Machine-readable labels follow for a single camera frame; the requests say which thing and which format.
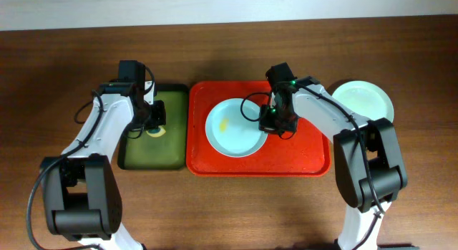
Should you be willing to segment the black tray with green liquid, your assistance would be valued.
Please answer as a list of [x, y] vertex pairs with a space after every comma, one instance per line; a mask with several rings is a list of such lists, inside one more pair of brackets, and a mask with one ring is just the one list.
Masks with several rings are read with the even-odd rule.
[[189, 89], [184, 84], [157, 86], [165, 103], [166, 133], [152, 138], [144, 130], [122, 137], [117, 165], [124, 170], [179, 170], [185, 165]]

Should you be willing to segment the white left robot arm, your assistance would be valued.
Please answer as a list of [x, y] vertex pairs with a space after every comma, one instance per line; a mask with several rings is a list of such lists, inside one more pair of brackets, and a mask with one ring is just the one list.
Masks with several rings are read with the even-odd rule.
[[122, 199], [111, 160], [120, 138], [165, 124], [155, 83], [104, 83], [92, 93], [89, 117], [57, 157], [45, 157], [34, 187], [43, 190], [49, 232], [78, 249], [143, 249], [122, 224]]

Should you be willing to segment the light green plate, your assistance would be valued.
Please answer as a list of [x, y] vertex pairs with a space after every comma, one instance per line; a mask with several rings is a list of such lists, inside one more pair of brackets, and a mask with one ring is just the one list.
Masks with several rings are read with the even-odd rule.
[[390, 122], [394, 121], [394, 106], [390, 97], [370, 82], [345, 82], [334, 90], [332, 97], [350, 110], [371, 120], [385, 117]]

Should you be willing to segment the green and yellow sponge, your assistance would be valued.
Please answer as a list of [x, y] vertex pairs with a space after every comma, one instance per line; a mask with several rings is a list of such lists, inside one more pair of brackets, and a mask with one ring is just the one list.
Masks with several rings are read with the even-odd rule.
[[166, 133], [166, 130], [164, 129], [163, 126], [160, 125], [156, 128], [147, 130], [146, 133], [152, 138], [158, 138], [158, 137], [163, 136]]

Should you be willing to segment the red plastic tray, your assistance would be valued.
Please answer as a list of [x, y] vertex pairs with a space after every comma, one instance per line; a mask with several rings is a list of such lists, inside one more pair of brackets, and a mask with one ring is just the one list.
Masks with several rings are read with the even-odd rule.
[[219, 153], [205, 134], [205, 120], [219, 102], [244, 98], [253, 92], [267, 92], [266, 81], [204, 81], [189, 93], [186, 166], [197, 176], [316, 177], [331, 166], [328, 138], [304, 119], [298, 121], [296, 134], [284, 140], [269, 135], [263, 147], [244, 158]]

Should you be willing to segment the light blue plate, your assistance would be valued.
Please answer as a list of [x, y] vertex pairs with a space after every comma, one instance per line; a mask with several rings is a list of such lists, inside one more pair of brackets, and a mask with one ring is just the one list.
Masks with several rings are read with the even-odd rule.
[[254, 121], [260, 107], [250, 100], [231, 98], [218, 103], [205, 121], [205, 135], [217, 152], [231, 158], [244, 158], [260, 150], [268, 134]]

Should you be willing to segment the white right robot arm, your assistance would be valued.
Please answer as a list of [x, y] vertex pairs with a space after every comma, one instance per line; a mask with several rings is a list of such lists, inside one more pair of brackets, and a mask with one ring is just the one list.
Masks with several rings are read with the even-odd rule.
[[346, 202], [336, 248], [377, 249], [386, 210], [407, 185], [393, 123], [352, 112], [312, 77], [270, 77], [268, 83], [271, 91], [261, 108], [261, 130], [294, 133], [303, 118], [333, 144], [336, 184]]

